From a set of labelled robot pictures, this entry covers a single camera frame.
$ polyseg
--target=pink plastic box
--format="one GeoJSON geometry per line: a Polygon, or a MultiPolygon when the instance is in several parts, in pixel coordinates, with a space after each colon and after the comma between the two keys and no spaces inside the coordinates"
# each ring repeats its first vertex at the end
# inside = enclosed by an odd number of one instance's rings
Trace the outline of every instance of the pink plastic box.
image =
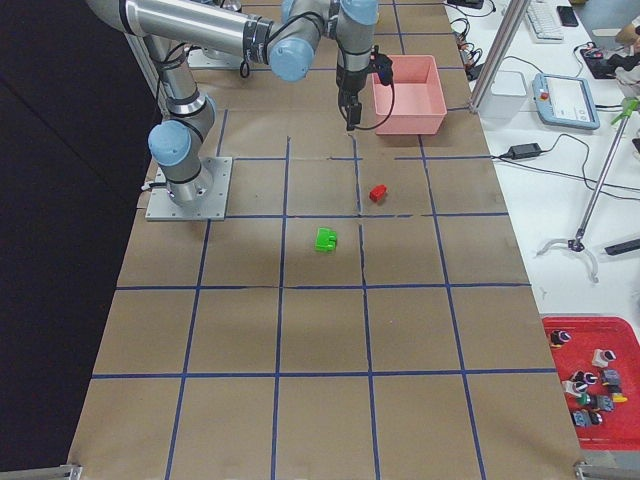
{"type": "MultiPolygon", "coordinates": [[[[432,55],[389,55],[393,61],[396,101],[393,113],[376,129],[378,135],[433,135],[447,114],[436,60],[432,55]]],[[[391,87],[373,75],[376,123],[391,108],[391,87]]]]}

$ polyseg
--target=small red object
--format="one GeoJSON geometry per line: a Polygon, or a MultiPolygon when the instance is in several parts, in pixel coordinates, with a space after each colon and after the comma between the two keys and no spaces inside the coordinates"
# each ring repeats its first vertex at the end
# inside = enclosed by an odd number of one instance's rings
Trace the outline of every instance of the small red object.
{"type": "Polygon", "coordinates": [[[369,192],[369,198],[373,202],[377,202],[382,197],[384,197],[386,195],[386,193],[387,193],[387,186],[386,185],[378,185],[376,187],[373,187],[373,190],[371,190],[369,192]]]}

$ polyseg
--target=white keyboard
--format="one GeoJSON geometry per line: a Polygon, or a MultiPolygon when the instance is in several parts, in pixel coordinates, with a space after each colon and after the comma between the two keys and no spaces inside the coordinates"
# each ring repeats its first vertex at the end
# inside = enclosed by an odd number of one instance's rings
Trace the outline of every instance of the white keyboard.
{"type": "Polygon", "coordinates": [[[527,8],[527,24],[536,43],[562,43],[564,33],[556,20],[555,11],[546,1],[531,0],[527,8]]]}

